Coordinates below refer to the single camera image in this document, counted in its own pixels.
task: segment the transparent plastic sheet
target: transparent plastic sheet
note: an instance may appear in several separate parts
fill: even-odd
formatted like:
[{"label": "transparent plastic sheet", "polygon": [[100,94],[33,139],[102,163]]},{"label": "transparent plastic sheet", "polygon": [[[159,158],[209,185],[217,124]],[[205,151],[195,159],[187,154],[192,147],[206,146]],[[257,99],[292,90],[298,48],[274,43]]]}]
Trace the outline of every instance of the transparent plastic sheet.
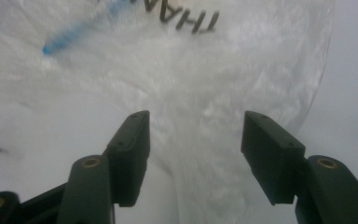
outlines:
[{"label": "transparent plastic sheet", "polygon": [[47,37],[98,2],[0,0],[0,188],[27,199],[55,187],[69,171],[38,167],[69,169],[79,154],[100,153],[109,127],[148,109],[152,153],[172,174],[181,223],[274,220],[259,210],[266,199],[240,154],[243,113],[291,132],[301,125],[323,74],[334,1],[169,4],[194,20],[205,10],[203,29],[219,11],[215,31],[176,31],[182,13],[161,23],[161,1],[146,13],[138,0],[45,56]]}]

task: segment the plastic bag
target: plastic bag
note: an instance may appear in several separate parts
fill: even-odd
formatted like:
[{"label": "plastic bag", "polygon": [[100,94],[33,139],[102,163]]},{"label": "plastic bag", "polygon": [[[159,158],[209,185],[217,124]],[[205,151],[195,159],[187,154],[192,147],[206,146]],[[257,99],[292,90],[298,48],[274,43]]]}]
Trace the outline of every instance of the plastic bag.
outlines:
[{"label": "plastic bag", "polygon": [[69,170],[37,167],[99,154],[111,127],[148,109],[181,223],[273,221],[257,212],[261,189],[240,153],[243,114],[301,125],[323,74],[333,0],[170,0],[183,9],[169,20],[167,10],[166,22],[161,2],[149,12],[129,3],[46,56],[47,37],[98,3],[0,1],[0,186],[23,199],[55,187]]}]

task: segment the clear plastic bag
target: clear plastic bag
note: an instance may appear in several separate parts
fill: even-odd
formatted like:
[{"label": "clear plastic bag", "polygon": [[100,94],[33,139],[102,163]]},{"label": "clear plastic bag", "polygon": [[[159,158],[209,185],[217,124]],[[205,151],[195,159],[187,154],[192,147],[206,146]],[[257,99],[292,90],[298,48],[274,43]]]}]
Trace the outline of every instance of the clear plastic bag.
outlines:
[{"label": "clear plastic bag", "polygon": [[[0,153],[7,157],[0,186],[24,199],[55,187],[69,170],[37,167],[69,169],[79,155],[100,153],[109,127],[147,109],[152,153],[172,173],[181,223],[274,220],[258,211],[261,189],[240,153],[243,113],[267,114],[291,132],[301,125],[323,74],[334,1],[170,0],[194,21],[205,10],[199,30],[219,12],[213,32],[192,34],[188,22],[176,30],[184,10],[162,23],[161,1],[147,13],[138,0],[43,55],[50,34],[96,5],[0,1]],[[21,178],[2,177],[13,175]]]}]

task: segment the blue pen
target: blue pen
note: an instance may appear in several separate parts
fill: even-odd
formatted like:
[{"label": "blue pen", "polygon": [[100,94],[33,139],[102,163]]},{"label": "blue pen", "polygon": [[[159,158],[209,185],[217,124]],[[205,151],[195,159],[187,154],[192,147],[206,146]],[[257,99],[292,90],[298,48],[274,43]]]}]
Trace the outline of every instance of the blue pen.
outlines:
[{"label": "blue pen", "polygon": [[88,27],[92,23],[98,21],[104,13],[116,13],[127,1],[129,0],[117,0],[115,2],[110,2],[107,4],[107,10],[103,10],[102,12],[101,10],[97,10],[97,12],[94,12],[87,20],[80,21],[58,32],[55,36],[46,42],[42,49],[43,53],[45,55],[50,55],[60,49],[68,47],[69,44],[81,37],[81,35],[88,30]]}]

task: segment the crumpled plastic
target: crumpled plastic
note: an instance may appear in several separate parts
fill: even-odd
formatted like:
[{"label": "crumpled plastic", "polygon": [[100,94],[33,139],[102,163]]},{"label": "crumpled plastic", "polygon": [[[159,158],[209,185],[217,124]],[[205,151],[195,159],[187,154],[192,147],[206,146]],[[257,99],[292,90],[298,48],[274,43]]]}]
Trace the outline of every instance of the crumpled plastic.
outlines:
[{"label": "crumpled plastic", "polygon": [[38,167],[101,153],[127,115],[147,109],[181,223],[273,220],[257,210],[261,189],[240,153],[243,114],[299,128],[323,74],[334,1],[170,0],[195,21],[205,10],[201,30],[219,12],[213,32],[192,34],[188,22],[175,29],[183,11],[162,23],[161,1],[147,13],[138,0],[43,55],[54,32],[98,4],[0,0],[0,188],[27,199],[55,187],[69,171]]}]

